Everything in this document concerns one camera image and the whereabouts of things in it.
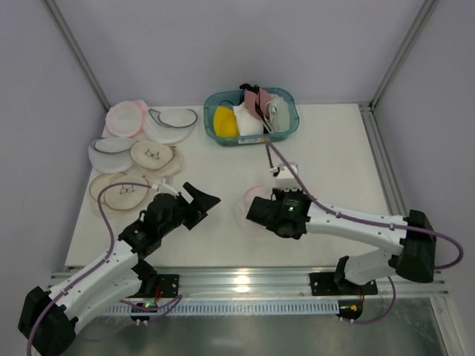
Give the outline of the pale grey bra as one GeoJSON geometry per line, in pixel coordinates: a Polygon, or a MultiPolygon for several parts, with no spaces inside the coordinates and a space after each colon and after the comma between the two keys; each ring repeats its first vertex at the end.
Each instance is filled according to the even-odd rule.
{"type": "Polygon", "coordinates": [[[268,110],[266,122],[272,133],[290,129],[289,105],[283,97],[272,94],[271,100],[266,104],[266,109],[268,110]]]}

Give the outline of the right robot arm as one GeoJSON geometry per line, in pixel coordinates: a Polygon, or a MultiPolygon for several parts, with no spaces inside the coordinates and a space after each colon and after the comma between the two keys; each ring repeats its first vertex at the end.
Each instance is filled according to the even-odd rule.
{"type": "Polygon", "coordinates": [[[421,211],[407,217],[330,213],[303,191],[275,188],[269,199],[253,199],[246,218],[281,238],[326,234],[373,246],[374,251],[338,260],[333,282],[342,294],[360,294],[370,281],[393,275],[415,283],[434,280],[436,238],[421,211]]]}

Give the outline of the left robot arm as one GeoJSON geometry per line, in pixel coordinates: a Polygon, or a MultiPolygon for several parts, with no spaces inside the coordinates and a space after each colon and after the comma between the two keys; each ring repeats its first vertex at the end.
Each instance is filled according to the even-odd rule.
{"type": "Polygon", "coordinates": [[[27,355],[61,355],[98,314],[157,285],[158,274],[146,257],[164,236],[182,225],[192,230],[220,202],[187,182],[183,188],[191,201],[170,185],[157,186],[137,220],[110,236],[103,255],[47,291],[37,286],[27,294],[18,324],[27,338],[27,355]]]}

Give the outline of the pink-trimmed mesh laundry bag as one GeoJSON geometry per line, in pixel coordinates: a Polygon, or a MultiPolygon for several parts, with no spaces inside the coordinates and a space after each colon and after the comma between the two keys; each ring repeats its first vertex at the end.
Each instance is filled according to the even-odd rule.
{"type": "Polygon", "coordinates": [[[254,185],[250,187],[242,197],[235,201],[232,208],[233,214],[237,224],[246,234],[253,235],[261,231],[267,232],[263,226],[247,220],[246,215],[255,197],[270,199],[271,194],[272,189],[270,187],[264,185],[254,185]]]}

